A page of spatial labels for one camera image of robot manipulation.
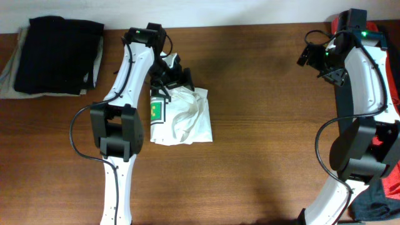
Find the white t-shirt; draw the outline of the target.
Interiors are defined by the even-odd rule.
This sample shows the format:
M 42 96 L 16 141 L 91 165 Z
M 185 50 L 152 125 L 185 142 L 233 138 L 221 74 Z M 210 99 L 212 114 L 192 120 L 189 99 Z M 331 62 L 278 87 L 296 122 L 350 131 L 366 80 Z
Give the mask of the white t-shirt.
M 152 87 L 150 94 L 152 143 L 173 146 L 213 141 L 207 89 Z

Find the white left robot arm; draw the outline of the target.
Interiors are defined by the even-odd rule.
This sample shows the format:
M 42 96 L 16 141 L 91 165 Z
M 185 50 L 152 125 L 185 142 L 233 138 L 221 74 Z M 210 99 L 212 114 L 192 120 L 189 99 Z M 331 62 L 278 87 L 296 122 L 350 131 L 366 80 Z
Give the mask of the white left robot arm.
M 90 107 L 94 143 L 104 164 L 105 191 L 101 224 L 132 224 L 131 181 L 136 156 L 144 141 L 138 101 L 147 76 L 151 96 L 160 99 L 160 111 L 171 102 L 170 90 L 194 90 L 191 72 L 182 68 L 178 54 L 163 53 L 168 39 L 160 24 L 132 27 L 122 37 L 124 57 L 110 92 Z

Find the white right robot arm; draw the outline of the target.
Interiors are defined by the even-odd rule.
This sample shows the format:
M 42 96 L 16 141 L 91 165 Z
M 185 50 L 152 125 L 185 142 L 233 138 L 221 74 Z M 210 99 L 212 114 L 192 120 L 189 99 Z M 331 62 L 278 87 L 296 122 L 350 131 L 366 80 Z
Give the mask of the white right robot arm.
M 351 8 L 332 22 L 327 37 L 321 44 L 307 42 L 297 63 L 334 85 L 339 136 L 323 166 L 328 179 L 298 224 L 337 224 L 354 199 L 399 161 L 399 113 L 386 73 L 384 34 L 368 27 L 365 10 Z

